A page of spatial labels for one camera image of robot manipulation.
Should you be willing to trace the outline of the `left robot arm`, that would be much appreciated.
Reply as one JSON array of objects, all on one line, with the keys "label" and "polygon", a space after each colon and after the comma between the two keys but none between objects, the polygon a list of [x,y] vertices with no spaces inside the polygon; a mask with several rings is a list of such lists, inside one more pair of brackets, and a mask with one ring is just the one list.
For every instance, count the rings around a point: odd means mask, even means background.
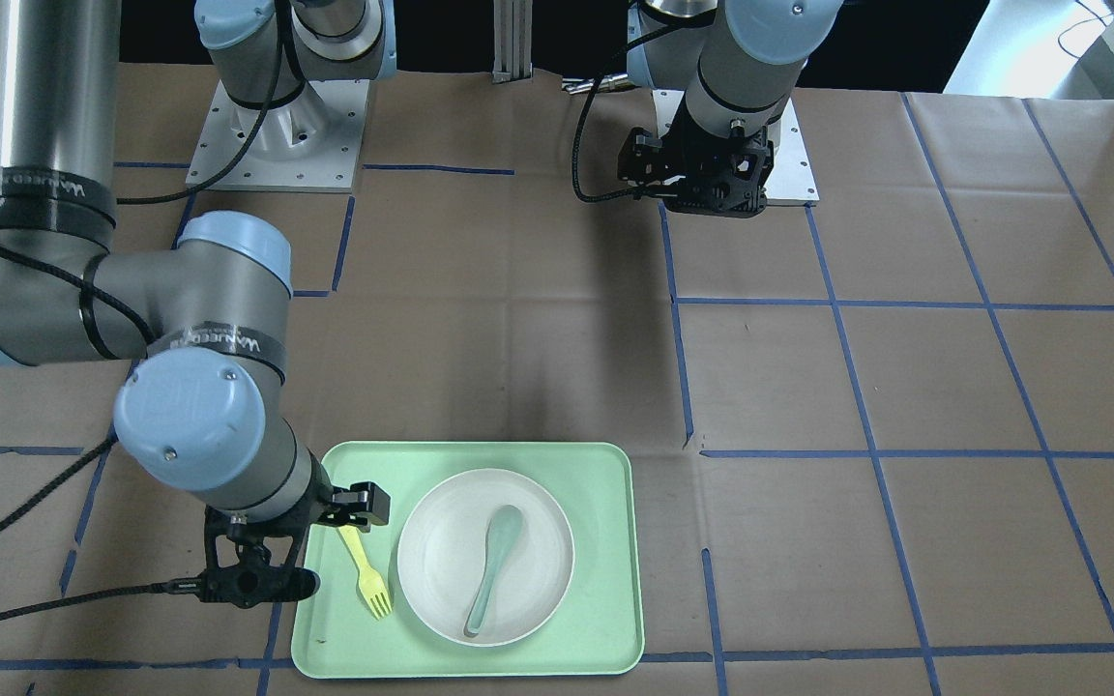
[{"label": "left robot arm", "polygon": [[667,131],[633,128],[616,176],[684,215],[752,218],[766,207],[778,122],[839,1],[638,1],[632,84],[681,98]]}]

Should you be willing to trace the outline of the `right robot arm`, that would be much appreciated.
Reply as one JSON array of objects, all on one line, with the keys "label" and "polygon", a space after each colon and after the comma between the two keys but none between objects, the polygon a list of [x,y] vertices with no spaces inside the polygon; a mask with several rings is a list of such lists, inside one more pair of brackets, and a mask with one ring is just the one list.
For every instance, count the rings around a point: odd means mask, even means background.
[{"label": "right robot arm", "polygon": [[301,602],[314,525],[388,523],[372,481],[334,486],[278,412],[286,379],[291,247],[267,220],[195,217],[172,249],[115,254],[111,189],[118,1],[0,1],[0,366],[134,360],[101,444],[0,521],[123,447],[205,507],[205,566],[190,578],[105,589],[0,612],[133,595],[251,608]]}]

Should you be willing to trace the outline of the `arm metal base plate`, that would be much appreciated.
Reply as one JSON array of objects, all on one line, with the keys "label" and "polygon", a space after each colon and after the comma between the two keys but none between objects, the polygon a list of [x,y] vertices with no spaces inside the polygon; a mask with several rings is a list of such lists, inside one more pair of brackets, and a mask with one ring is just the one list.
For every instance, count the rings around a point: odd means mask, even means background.
[{"label": "arm metal base plate", "polygon": [[[659,136],[668,133],[673,116],[684,92],[651,91]],[[785,106],[782,118],[768,127],[768,137],[775,144],[774,167],[765,184],[768,207],[813,206],[819,195],[815,177],[810,167],[807,144],[797,119],[797,102]]]},{"label": "arm metal base plate", "polygon": [[[348,193],[353,189],[372,84],[311,82],[266,122],[234,170],[213,185],[231,192]],[[218,85],[190,156],[187,187],[207,182],[238,154],[257,112]]]}]

